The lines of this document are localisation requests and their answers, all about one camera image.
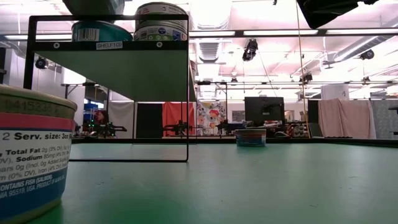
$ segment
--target blue can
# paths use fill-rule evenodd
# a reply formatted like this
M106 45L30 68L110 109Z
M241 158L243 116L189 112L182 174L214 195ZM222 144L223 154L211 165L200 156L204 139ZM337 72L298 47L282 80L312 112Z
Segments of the blue can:
M266 146L265 129L239 129L235 130L237 146Z
M132 41L132 35L122 27L103 21L80 21L72 26L72 41Z

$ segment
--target white curtain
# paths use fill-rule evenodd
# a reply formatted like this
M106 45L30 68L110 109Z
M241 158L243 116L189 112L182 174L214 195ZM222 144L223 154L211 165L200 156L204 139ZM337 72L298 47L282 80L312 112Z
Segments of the white curtain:
M376 138L369 100L320 100L318 113L319 125L325 137Z
M134 117L134 102L109 102L109 121L115 126L123 126L126 132L116 131L119 139L132 138L132 124Z

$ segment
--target shelf label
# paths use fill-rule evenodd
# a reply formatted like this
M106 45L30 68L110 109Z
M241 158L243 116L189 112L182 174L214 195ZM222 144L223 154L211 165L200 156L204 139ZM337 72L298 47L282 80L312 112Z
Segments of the shelf label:
M122 49L123 41L96 43L97 50Z

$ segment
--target ceiling duct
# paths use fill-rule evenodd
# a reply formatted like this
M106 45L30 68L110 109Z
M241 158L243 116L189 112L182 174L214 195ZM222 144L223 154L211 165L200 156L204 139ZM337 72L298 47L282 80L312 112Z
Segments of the ceiling duct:
M382 27L385 27L385 28L398 27L398 17L396 17L395 19L384 24ZM375 47L393 37L394 37L393 35L363 37L360 40L358 40L357 42L348 46L347 48L334 54L331 58L331 61L325 62L324 64L331 64L331 63L345 61L347 59L350 59L352 57L360 55L361 53L364 53L364 52L372 49L373 47Z
M190 15L195 30L226 30L231 15L232 0L194 0ZM199 59L202 62L216 62L222 50L221 39L206 39L212 43L197 44Z

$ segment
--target black partition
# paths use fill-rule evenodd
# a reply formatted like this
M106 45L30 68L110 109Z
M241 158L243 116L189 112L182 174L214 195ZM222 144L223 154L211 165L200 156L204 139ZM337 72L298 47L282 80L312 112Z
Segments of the black partition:
M136 138L162 138L162 103L138 103Z
M6 49L4 47L0 47L0 84L3 84L4 76L6 74Z
M319 123L318 100L308 100L308 122Z

